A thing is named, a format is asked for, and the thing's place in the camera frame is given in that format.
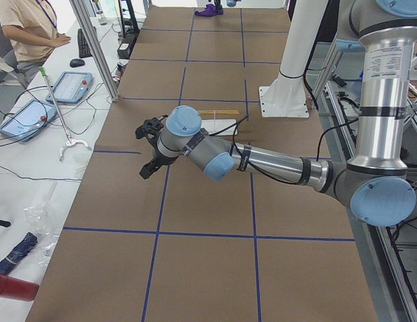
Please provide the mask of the purple towel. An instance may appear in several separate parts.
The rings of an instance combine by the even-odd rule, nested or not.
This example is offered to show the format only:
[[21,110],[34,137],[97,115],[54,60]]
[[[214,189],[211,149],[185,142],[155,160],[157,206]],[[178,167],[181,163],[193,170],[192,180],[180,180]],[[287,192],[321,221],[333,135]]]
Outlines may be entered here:
[[214,4],[207,4],[202,11],[195,11],[194,15],[199,17],[214,17],[217,15],[223,15],[224,10],[222,6],[215,6]]

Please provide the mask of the reacher grabber stick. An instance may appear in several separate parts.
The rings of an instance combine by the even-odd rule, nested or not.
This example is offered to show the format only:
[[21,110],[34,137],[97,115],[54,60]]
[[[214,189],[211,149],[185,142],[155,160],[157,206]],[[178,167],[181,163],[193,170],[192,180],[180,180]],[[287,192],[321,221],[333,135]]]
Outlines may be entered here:
[[58,106],[58,103],[56,102],[56,98],[54,97],[54,93],[53,93],[52,87],[50,86],[50,81],[48,80],[48,76],[46,74],[46,71],[45,71],[44,67],[39,67],[38,70],[40,71],[40,73],[41,73],[41,75],[44,79],[44,82],[46,83],[48,92],[49,92],[49,94],[51,96],[51,99],[52,99],[52,103],[53,103],[53,105],[56,109],[56,114],[60,119],[62,128],[63,128],[65,136],[66,136],[66,142],[65,142],[64,146],[61,147],[61,149],[59,151],[59,161],[62,162],[64,160],[64,153],[68,148],[72,148],[72,147],[74,147],[78,144],[82,144],[82,145],[84,145],[84,147],[86,147],[86,149],[88,149],[89,151],[92,151],[93,149],[89,146],[89,144],[85,140],[75,139],[75,138],[72,137],[68,127],[66,126],[66,122],[65,122],[64,117],[61,113],[61,110]]

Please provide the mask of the upper blue teach pendant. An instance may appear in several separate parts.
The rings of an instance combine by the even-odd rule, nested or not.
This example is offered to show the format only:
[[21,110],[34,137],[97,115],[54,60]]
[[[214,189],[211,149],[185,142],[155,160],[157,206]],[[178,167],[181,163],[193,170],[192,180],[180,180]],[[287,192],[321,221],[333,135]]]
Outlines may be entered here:
[[57,103],[77,103],[91,88],[93,75],[90,72],[65,71],[52,87]]

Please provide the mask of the blue teach pendant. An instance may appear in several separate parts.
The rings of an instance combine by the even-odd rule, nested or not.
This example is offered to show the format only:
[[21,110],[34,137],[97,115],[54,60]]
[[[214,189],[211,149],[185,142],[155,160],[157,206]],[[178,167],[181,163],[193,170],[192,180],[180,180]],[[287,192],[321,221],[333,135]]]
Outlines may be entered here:
[[52,87],[57,103],[77,103],[91,88],[93,75],[90,72],[65,71]]
[[20,142],[30,141],[56,116],[54,105],[32,99],[0,126],[0,134]]

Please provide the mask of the black box with label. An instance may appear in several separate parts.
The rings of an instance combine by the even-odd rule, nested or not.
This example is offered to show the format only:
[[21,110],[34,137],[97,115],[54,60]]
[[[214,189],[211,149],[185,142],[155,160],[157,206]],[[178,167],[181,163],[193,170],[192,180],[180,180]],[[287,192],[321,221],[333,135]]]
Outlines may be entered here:
[[120,40],[120,45],[117,49],[119,59],[129,60],[134,49],[137,37],[135,35],[129,35]]

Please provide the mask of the clear plastic wrap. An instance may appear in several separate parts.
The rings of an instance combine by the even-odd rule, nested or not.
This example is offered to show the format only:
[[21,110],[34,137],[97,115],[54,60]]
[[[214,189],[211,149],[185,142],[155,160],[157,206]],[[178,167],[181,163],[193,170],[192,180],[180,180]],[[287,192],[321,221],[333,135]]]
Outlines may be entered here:
[[52,196],[56,186],[56,181],[43,184],[31,204],[24,209],[30,232],[38,239],[34,248],[36,260],[45,268],[51,260],[61,232],[56,211],[52,206]]

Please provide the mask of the black computer mouse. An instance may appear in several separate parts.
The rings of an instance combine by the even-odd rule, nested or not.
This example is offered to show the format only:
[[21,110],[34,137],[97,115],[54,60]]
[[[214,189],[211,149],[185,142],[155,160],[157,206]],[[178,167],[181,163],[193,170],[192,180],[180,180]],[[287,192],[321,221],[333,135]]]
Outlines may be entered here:
[[69,66],[71,68],[76,68],[76,67],[80,67],[84,65],[85,65],[85,61],[81,58],[74,58],[69,62]]

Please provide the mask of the lower blue teach pendant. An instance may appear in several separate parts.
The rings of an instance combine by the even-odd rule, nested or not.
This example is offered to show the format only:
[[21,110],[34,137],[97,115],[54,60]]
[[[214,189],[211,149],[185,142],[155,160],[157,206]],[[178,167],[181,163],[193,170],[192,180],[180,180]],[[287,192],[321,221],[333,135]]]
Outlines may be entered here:
[[20,142],[30,141],[56,116],[54,105],[32,99],[0,126],[0,134]]

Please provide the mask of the black keyboard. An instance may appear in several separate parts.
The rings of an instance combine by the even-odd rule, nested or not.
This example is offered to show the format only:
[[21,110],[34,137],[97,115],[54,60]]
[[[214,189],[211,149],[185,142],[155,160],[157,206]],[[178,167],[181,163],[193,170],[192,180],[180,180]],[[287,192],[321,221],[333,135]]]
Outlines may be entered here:
[[77,30],[77,45],[78,45],[78,51],[79,51],[79,58],[92,57],[89,44],[81,28]]

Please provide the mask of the folded dark blue umbrella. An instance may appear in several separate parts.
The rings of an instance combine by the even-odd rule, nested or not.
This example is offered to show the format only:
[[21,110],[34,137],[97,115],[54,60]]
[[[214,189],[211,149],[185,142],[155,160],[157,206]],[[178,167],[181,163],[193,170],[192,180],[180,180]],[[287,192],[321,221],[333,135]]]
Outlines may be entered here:
[[8,275],[35,248],[37,243],[38,238],[33,233],[27,232],[25,237],[0,261],[0,274]]

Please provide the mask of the person in beige shirt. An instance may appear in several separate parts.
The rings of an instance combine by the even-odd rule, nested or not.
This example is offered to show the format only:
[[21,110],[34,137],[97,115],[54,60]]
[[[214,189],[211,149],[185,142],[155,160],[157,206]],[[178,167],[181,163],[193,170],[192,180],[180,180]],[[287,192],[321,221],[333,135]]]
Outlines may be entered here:
[[11,41],[17,70],[28,78],[38,73],[54,49],[71,42],[57,29],[57,14],[50,1],[0,1],[0,23]]

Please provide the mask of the red cylinder bottle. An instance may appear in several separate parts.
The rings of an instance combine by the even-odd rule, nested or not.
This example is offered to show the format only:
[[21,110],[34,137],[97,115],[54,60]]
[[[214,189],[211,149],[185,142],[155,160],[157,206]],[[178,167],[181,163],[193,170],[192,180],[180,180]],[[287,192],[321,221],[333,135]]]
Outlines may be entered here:
[[0,274],[0,297],[30,302],[36,298],[40,285]]

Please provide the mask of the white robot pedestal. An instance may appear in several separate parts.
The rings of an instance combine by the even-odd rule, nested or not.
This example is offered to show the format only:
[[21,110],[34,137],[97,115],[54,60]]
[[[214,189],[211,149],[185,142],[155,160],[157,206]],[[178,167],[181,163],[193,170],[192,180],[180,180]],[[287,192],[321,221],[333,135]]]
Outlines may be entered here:
[[259,88],[263,117],[309,117],[304,74],[327,6],[328,0],[296,1],[278,77]]

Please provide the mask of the aluminium frame post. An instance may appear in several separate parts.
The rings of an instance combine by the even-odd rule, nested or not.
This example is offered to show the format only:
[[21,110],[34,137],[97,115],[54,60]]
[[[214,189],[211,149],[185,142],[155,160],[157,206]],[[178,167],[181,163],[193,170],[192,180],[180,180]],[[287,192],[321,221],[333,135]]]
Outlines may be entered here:
[[101,76],[103,84],[107,89],[111,101],[115,102],[119,98],[118,86],[114,81],[112,74],[115,67],[113,64],[108,64],[107,58],[105,57],[101,47],[101,43],[98,40],[97,32],[95,31],[95,27],[99,27],[97,17],[90,16],[86,1],[74,0],[70,1],[70,4],[75,13],[79,26],[82,29],[83,34],[88,42],[93,59],[95,61],[95,65]]

